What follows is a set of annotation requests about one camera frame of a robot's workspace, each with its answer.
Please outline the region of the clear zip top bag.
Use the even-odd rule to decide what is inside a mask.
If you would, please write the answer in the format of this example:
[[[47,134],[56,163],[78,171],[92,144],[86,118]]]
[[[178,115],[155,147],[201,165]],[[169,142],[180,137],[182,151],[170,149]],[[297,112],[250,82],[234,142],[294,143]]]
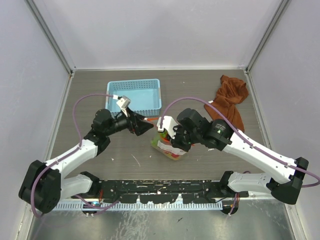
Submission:
[[[180,149],[175,148],[172,146],[171,140],[174,140],[169,137],[170,142],[163,141],[160,137],[159,132],[157,131],[157,122],[159,117],[156,118],[146,118],[149,122],[153,123],[154,127],[156,128],[156,133],[153,137],[153,139],[150,141],[151,146],[164,154],[167,158],[171,160],[179,160],[183,155],[185,155],[187,152]]]

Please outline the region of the light blue plastic basket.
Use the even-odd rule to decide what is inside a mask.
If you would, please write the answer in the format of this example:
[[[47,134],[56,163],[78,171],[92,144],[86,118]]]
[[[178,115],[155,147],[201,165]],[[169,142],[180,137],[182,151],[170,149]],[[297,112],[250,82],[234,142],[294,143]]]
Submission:
[[[156,78],[110,81],[106,93],[128,97],[129,108],[146,117],[158,116],[162,108],[161,85]]]

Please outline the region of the red strawberry cluster with leaves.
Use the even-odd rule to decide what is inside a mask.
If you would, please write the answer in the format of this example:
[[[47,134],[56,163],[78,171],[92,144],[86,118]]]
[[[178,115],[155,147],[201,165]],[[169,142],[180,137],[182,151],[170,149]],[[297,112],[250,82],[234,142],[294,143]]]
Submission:
[[[159,135],[160,135],[160,138],[161,138],[163,141],[165,141],[165,142],[170,142],[170,136],[168,135],[168,132],[167,132],[167,131],[160,132]]]

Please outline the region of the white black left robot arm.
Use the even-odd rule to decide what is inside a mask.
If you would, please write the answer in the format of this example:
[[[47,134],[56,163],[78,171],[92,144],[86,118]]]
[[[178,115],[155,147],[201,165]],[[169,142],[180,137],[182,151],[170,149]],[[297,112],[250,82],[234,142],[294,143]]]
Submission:
[[[84,194],[95,198],[101,191],[100,179],[83,171],[68,175],[88,160],[100,155],[110,144],[110,136],[123,130],[140,136],[153,128],[146,117],[130,109],[116,117],[107,109],[98,110],[91,129],[79,144],[65,153],[41,162],[33,161],[26,172],[18,197],[43,214],[52,211],[59,201]]]

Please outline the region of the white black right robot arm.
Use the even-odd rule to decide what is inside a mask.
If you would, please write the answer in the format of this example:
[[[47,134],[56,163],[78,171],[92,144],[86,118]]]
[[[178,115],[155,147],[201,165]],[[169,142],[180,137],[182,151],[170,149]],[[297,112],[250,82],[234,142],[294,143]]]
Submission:
[[[237,156],[261,169],[262,173],[225,171],[219,181],[219,191],[225,197],[240,192],[272,195],[278,201],[297,203],[309,162],[282,156],[253,141],[242,131],[232,129],[225,120],[208,121],[196,110],[186,108],[176,119],[165,116],[162,123],[174,148],[188,152],[192,145]]]

